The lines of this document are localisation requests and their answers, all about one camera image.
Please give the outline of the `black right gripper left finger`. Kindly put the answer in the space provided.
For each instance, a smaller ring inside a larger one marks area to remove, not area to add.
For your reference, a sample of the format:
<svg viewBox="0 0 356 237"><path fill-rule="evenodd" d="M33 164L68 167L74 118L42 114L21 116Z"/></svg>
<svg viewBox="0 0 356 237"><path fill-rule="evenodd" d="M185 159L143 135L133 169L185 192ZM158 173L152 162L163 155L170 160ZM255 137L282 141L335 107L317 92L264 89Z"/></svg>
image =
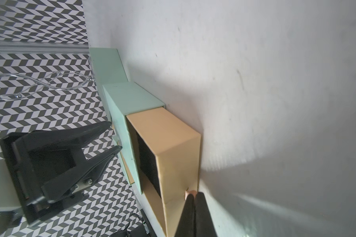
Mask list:
<svg viewBox="0 0 356 237"><path fill-rule="evenodd" d="M195 197L188 194L185 200L175 237L195 237Z"/></svg>

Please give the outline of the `mint drawer-style jewelry box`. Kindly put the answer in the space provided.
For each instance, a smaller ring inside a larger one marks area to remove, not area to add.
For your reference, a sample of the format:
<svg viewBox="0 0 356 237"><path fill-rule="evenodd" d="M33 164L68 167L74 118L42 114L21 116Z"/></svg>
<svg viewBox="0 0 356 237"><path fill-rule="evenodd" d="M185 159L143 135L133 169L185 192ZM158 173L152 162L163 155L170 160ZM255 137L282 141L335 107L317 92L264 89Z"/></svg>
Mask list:
<svg viewBox="0 0 356 237"><path fill-rule="evenodd" d="M172 237L185 192L198 188L201 135L134 82L107 84L103 90L135 185L165 236Z"/></svg>

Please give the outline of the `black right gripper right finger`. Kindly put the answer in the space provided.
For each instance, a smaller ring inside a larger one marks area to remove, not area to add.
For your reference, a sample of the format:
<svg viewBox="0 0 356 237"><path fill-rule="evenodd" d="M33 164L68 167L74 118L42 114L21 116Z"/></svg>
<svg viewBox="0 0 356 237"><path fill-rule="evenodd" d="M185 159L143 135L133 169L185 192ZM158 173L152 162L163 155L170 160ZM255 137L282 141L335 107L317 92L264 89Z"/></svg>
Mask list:
<svg viewBox="0 0 356 237"><path fill-rule="evenodd" d="M197 237L217 237L204 193L195 197L195 228Z"/></svg>

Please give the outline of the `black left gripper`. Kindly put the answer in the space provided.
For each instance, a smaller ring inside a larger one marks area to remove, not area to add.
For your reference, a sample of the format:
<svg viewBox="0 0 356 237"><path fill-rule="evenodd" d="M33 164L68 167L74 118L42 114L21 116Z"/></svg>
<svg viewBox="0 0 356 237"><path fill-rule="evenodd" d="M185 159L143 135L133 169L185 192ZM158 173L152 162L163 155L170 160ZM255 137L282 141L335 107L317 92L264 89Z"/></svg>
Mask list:
<svg viewBox="0 0 356 237"><path fill-rule="evenodd" d="M109 121L101 121L71 129L13 132L0 139L29 225L39 225L83 202L88 181L98 182L122 147L111 147L91 159L86 159L81 148L110 127Z"/></svg>

